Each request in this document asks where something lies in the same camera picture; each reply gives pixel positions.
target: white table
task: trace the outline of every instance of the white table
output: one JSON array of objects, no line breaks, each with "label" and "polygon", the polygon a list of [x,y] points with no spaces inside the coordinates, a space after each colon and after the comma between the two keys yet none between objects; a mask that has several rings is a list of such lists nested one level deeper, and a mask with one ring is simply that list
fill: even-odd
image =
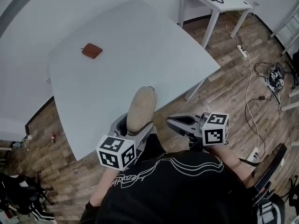
[{"label": "white table", "polygon": [[[81,48],[93,43],[95,59]],[[110,125],[128,112],[142,86],[156,89],[157,109],[219,69],[183,29],[141,0],[111,9],[64,39],[49,55],[58,114],[77,160],[95,150]]]},{"label": "white table", "polygon": [[[244,0],[223,0],[224,3],[219,3],[211,0],[199,0],[199,1],[201,1],[202,3],[204,3],[205,5],[207,5],[212,9],[212,16],[209,25],[207,27],[204,39],[201,44],[204,49],[206,48],[206,45],[210,39],[210,36],[213,32],[213,29],[215,27],[215,24],[217,22],[220,13],[227,12],[227,11],[244,10],[236,27],[234,28],[232,34],[230,35],[230,37],[233,38],[237,33],[237,31],[239,30],[242,23],[244,22],[249,10],[252,8],[252,6]],[[184,23],[184,12],[185,12],[184,6],[185,6],[185,0],[181,0],[179,18],[178,18],[178,24],[180,25],[180,27],[183,27],[183,23]]]}]

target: brown wallet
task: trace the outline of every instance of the brown wallet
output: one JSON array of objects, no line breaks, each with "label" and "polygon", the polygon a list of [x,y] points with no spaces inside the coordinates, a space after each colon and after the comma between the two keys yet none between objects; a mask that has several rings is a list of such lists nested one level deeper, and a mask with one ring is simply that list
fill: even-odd
[{"label": "brown wallet", "polygon": [[89,56],[92,59],[96,58],[101,52],[103,51],[102,48],[97,47],[96,45],[93,45],[91,43],[88,43],[82,50],[82,53],[85,56]]}]

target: white cube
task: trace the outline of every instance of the white cube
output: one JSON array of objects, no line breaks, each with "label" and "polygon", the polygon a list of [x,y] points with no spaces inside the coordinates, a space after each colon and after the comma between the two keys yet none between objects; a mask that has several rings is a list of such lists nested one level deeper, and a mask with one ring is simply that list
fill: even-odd
[{"label": "white cube", "polygon": [[203,145],[224,144],[228,131],[229,114],[212,112],[202,127]]},{"label": "white cube", "polygon": [[101,165],[120,171],[136,159],[134,140],[103,135],[96,151]]}]

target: person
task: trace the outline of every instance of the person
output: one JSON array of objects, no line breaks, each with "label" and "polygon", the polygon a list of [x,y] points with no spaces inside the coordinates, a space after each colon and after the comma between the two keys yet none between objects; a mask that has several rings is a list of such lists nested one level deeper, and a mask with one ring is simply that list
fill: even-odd
[{"label": "person", "polygon": [[133,167],[104,171],[80,223],[256,223],[251,170],[225,145],[206,151],[166,153],[151,134]]}]

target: extension cord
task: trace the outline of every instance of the extension cord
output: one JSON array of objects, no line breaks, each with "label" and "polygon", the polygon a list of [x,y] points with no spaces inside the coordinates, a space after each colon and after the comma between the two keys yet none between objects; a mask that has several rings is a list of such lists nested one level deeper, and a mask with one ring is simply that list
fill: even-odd
[{"label": "extension cord", "polygon": [[255,147],[255,148],[252,150],[251,154],[249,154],[249,156],[248,156],[248,158],[247,158],[247,161],[252,162],[252,161],[256,158],[256,154],[257,154],[257,153],[258,153],[258,148]]},{"label": "extension cord", "polygon": [[247,58],[247,54],[245,51],[242,50],[242,47],[240,45],[237,45],[237,48],[239,49],[241,55],[243,56],[243,58]]}]

